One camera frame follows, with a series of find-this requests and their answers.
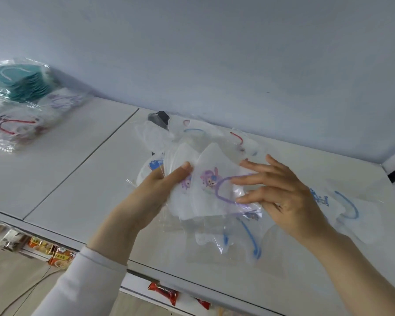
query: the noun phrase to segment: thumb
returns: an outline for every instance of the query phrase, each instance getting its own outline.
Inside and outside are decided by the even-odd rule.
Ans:
[[[164,187],[171,190],[177,183],[180,183],[190,175],[192,166],[189,162],[184,162],[178,169],[163,179]]]

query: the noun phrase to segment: tile floor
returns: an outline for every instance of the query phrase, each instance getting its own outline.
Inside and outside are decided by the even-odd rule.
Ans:
[[[57,270],[45,262],[0,250],[0,313],[28,287]],[[3,316],[30,316],[51,290],[58,272],[19,298]],[[175,313],[125,293],[119,293],[110,316],[176,316]]]

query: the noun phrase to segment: red snack package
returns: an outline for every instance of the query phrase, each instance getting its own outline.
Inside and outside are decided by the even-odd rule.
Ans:
[[[170,300],[170,302],[173,306],[176,305],[177,298],[179,297],[179,292],[177,292],[176,290],[162,286],[160,283],[154,283],[154,282],[152,282],[148,286],[148,289],[154,290],[154,291],[164,295],[165,297],[167,297]]]
[[[206,309],[209,309],[209,307],[211,306],[211,303],[205,302],[204,300],[200,300],[200,299],[198,299],[198,298],[196,298],[196,299],[197,299],[197,301],[198,301],[203,307],[205,307]]]

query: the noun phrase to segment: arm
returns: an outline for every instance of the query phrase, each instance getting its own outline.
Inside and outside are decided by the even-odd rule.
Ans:
[[[237,202],[259,202],[282,229],[311,251],[354,316],[395,316],[395,288],[350,238],[328,224],[309,188],[288,167],[270,155],[267,161],[271,165],[242,161],[241,166],[258,174],[237,177],[232,183],[265,186]]]
[[[188,162],[165,178],[154,170],[110,213],[33,315],[109,315],[137,234],[191,170]]]

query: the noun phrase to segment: purple cartoon character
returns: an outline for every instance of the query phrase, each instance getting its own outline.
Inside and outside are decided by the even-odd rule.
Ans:
[[[189,175],[184,180],[181,181],[181,188],[187,191],[190,188],[190,183],[192,181],[192,175]]]
[[[213,189],[216,183],[222,180],[222,177],[218,175],[217,167],[214,168],[214,171],[204,171],[200,178],[202,179],[202,187],[204,190]]]

